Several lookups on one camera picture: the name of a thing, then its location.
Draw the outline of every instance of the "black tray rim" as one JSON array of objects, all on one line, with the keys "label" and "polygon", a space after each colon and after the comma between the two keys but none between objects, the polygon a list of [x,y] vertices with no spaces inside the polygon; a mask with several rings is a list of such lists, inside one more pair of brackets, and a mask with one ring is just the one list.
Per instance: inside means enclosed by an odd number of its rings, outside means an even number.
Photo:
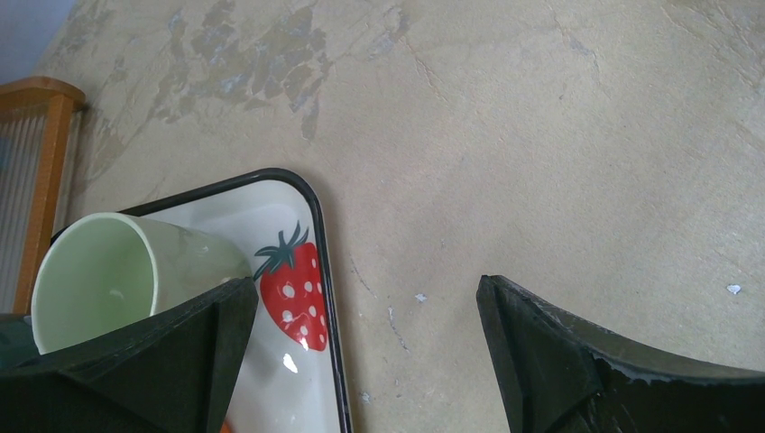
[{"label": "black tray rim", "polygon": [[[211,183],[204,187],[190,189],[174,196],[160,198],[149,203],[129,207],[128,209],[119,212],[132,217],[143,217],[145,215],[160,212],[171,207],[185,205],[192,201],[215,196],[231,189],[241,188],[263,180],[277,180],[284,182],[295,188],[300,195],[306,199],[306,202],[308,202],[311,217],[313,219],[318,259],[319,263],[321,263],[321,278],[325,283],[324,307],[327,310],[327,322],[330,335],[329,353],[332,359],[340,431],[342,433],[352,433],[353,424],[351,422],[351,410],[348,401],[348,390],[346,388],[346,370],[343,364],[339,324],[337,323],[336,316],[335,290],[332,285],[332,276],[329,269],[329,251],[327,248],[327,234],[324,229],[324,217],[321,212],[321,205],[319,204],[316,192],[300,175],[294,171],[275,167],[259,169],[233,178]],[[55,242],[64,230],[65,228],[53,236],[51,243]]]}]

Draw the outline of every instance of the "green cup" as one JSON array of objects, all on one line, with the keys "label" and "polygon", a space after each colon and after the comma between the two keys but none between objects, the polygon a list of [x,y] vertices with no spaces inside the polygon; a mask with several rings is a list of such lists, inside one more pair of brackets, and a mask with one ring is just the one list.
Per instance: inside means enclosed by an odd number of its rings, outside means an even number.
[{"label": "green cup", "polygon": [[76,345],[251,274],[226,239],[117,213],[85,216],[42,260],[34,342],[42,355]]}]

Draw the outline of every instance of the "wooden frame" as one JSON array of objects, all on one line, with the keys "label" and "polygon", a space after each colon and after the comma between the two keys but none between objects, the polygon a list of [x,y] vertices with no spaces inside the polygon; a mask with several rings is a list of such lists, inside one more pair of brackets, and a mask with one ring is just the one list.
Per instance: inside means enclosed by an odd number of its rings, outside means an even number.
[{"label": "wooden frame", "polygon": [[85,107],[82,90],[55,78],[30,77],[0,86],[0,116],[40,106],[45,110],[41,156],[32,196],[14,300],[14,313],[29,314],[40,263],[51,244],[72,113]]}]

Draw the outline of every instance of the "table surface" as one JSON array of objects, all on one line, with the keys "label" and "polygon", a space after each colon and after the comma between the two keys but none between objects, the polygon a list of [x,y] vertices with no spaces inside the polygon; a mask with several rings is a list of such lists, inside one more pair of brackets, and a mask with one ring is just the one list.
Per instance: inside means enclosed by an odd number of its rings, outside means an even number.
[{"label": "table surface", "polygon": [[759,0],[81,0],[36,72],[92,105],[70,221],[295,170],[359,431],[503,431],[485,273],[765,369],[763,26]]}]

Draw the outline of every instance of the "red strawberry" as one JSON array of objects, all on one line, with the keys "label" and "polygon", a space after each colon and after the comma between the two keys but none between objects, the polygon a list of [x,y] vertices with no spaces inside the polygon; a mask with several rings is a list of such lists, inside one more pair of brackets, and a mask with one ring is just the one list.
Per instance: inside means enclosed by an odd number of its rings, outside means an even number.
[{"label": "red strawberry", "polygon": [[327,347],[327,318],[316,246],[300,236],[300,222],[288,243],[279,232],[279,246],[266,246],[255,256],[268,257],[253,276],[261,279],[261,301],[284,334],[306,350]]}]

